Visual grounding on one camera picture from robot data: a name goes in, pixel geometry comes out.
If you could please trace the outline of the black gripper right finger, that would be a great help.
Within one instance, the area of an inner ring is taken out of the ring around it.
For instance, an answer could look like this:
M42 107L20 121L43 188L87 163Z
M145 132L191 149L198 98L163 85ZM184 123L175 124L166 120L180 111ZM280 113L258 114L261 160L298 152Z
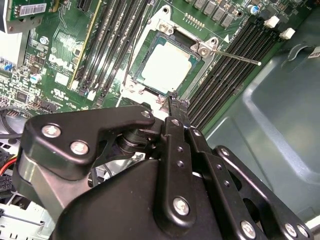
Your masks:
M176 114L209 195L224 240L311 240L313 233L268 186L227 147L211 148L191 125L188 103L176 101Z

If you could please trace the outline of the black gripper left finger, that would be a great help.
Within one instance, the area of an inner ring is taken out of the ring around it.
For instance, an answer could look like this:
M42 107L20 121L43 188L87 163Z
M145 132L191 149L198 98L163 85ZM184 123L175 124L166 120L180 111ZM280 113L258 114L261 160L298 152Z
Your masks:
M169 96L156 118L142 105L38 115L25 125L14 184L40 201L57 221L77 197L150 160L192 165L186 128ZM165 232L186 232L196 221L192 167L157 181L153 217Z

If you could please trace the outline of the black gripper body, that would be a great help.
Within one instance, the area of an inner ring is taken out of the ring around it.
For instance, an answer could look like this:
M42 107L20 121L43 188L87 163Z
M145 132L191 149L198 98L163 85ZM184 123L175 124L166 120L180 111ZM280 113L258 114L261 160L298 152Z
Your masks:
M53 240L171 240L154 219L158 180L191 169L178 160L138 163L74 199L60 215Z

